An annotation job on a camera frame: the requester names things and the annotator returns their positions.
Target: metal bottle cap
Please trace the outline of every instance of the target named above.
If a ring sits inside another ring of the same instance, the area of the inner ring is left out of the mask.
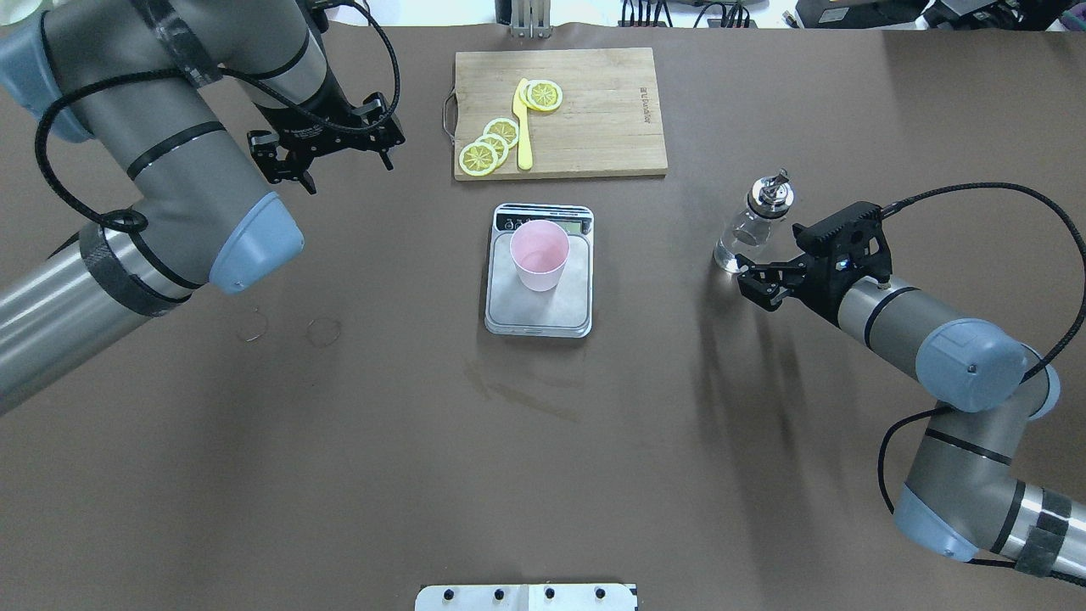
[[[788,212],[795,199],[796,193],[788,182],[788,171],[782,167],[776,176],[755,180],[747,193],[747,205],[759,216],[780,218]]]

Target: cutting board handle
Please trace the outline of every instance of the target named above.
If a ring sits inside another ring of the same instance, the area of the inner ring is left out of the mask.
[[[441,106],[441,128],[445,130],[445,135],[449,136],[449,141],[456,145],[456,136],[453,133],[456,131],[456,123],[459,116],[459,105],[453,103],[453,114],[452,114],[452,127],[450,124],[449,114],[449,102],[456,102],[456,86],[454,85],[452,89],[449,90],[449,97],[445,98],[445,103]]]

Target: brown table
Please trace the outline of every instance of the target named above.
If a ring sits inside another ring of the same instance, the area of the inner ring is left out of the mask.
[[[305,252],[248,292],[205,288],[0,420],[5,609],[409,610],[421,584],[617,580],[642,609],[1073,609],[1055,581],[960,565],[894,527],[885,429],[933,400],[798,302],[774,315],[715,272],[725,214],[786,166],[810,222],[855,200],[1013,180],[1086,219],[1086,39],[1074,34],[391,31],[408,142],[320,160],[282,186]],[[366,29],[333,27],[354,99],[390,92]],[[652,46],[666,178],[458,183],[440,122],[459,50]],[[239,141],[263,125],[209,89]],[[0,280],[80,225],[0,99]],[[97,144],[55,147],[100,208],[136,196]],[[497,338],[481,321],[504,201],[595,211],[595,329]],[[1015,193],[925,201],[887,224],[896,271],[1047,351],[1082,270]],[[792,254],[786,239],[769,255]],[[237,332],[258,309],[267,331]],[[338,341],[307,341],[314,320]],[[1086,499],[1086,343],[1019,478]],[[922,427],[892,446],[896,498]]]

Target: robotic arm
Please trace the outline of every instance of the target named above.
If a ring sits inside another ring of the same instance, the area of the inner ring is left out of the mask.
[[[907,537],[961,562],[984,548],[1024,573],[1086,584],[1086,507],[1009,473],[1028,421],[1056,405],[1055,370],[892,273],[882,221],[896,211],[857,202],[795,225],[803,254],[741,256],[741,292],[769,311],[799,298],[938,399],[894,515]]]
[[[0,415],[203,283],[239,292],[296,255],[302,233],[265,179],[314,192],[313,158],[344,148],[376,150],[391,168],[404,141],[392,109],[381,93],[352,106],[328,66],[310,10],[319,18],[333,4],[75,2],[0,40],[0,84],[39,118],[54,114],[62,138],[101,140],[142,193],[105,215],[84,206],[91,222],[74,243],[0,292]],[[150,76],[123,76],[137,73]],[[275,129],[249,135],[256,167],[197,92],[224,74]],[[56,113],[63,94],[73,103]]]

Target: yellow knife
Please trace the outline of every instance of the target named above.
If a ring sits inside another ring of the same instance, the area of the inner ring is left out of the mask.
[[[528,86],[528,79],[521,78],[517,84],[517,90],[513,92],[513,114],[520,123],[520,141],[517,142],[517,167],[521,169],[532,168],[532,140],[528,135],[528,106],[520,99],[520,92]]]

